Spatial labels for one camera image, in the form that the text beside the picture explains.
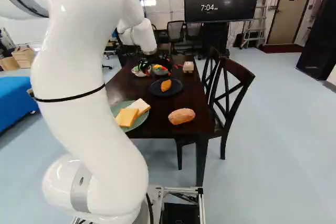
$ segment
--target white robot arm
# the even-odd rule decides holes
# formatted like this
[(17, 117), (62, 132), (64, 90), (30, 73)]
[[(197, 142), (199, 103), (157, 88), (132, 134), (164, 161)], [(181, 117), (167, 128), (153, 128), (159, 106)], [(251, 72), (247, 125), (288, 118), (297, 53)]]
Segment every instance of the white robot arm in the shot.
[(110, 111), (101, 58), (117, 25), (125, 44), (156, 51), (139, 0), (0, 0), (0, 6), (4, 17), (50, 19), (31, 82), (50, 130), (71, 154), (48, 169), (46, 199), (94, 223), (133, 223), (148, 168)]

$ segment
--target dark wooden table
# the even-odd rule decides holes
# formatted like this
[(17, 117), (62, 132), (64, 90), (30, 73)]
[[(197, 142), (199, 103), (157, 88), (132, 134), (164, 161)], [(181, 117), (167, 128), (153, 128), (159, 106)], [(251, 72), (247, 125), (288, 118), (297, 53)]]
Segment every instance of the dark wooden table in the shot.
[[(175, 64), (193, 61), (191, 56), (173, 57)], [(202, 186), (207, 155), (208, 139), (213, 133), (214, 123), (207, 107), (204, 88), (198, 75), (197, 66), (193, 73), (184, 74), (182, 68), (173, 68), (171, 78), (180, 80), (183, 90), (171, 97), (152, 95), (148, 88), (156, 77), (139, 78), (131, 69), (137, 64), (129, 62), (106, 84), (110, 105), (120, 101), (142, 98), (150, 106), (147, 120), (138, 128), (127, 133), (129, 138), (194, 138), (196, 141), (196, 185)], [(196, 117), (192, 122), (173, 125), (168, 115), (177, 109), (190, 108)]]

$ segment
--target tv stand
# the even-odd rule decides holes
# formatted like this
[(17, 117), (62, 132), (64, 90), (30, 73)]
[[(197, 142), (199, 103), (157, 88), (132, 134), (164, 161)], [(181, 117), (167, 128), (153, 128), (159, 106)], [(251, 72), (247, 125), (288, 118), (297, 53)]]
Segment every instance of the tv stand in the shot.
[(226, 48), (229, 25), (230, 22), (204, 23), (202, 28), (202, 41), (203, 48), (206, 52), (213, 46), (220, 52), (220, 54), (229, 57), (230, 51)]

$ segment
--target door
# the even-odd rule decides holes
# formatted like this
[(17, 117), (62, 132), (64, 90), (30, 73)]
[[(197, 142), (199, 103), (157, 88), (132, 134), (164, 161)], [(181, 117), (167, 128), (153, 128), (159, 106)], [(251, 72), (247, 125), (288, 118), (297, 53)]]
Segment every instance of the door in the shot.
[(268, 44), (291, 44), (305, 11), (307, 0), (280, 0), (273, 20)]

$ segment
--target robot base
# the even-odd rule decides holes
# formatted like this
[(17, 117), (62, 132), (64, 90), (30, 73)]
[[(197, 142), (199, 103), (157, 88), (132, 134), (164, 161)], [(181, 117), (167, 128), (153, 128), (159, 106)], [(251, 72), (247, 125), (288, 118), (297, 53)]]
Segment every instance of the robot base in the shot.
[[(164, 198), (167, 195), (175, 196), (188, 202), (188, 205), (198, 206), (198, 220), (196, 224), (205, 224), (205, 206), (202, 187), (162, 187), (150, 185), (147, 190), (153, 212), (153, 223), (150, 220), (150, 209), (145, 199), (141, 205), (141, 210), (133, 224), (162, 224), (164, 211)], [(71, 224), (89, 224), (75, 217)]]

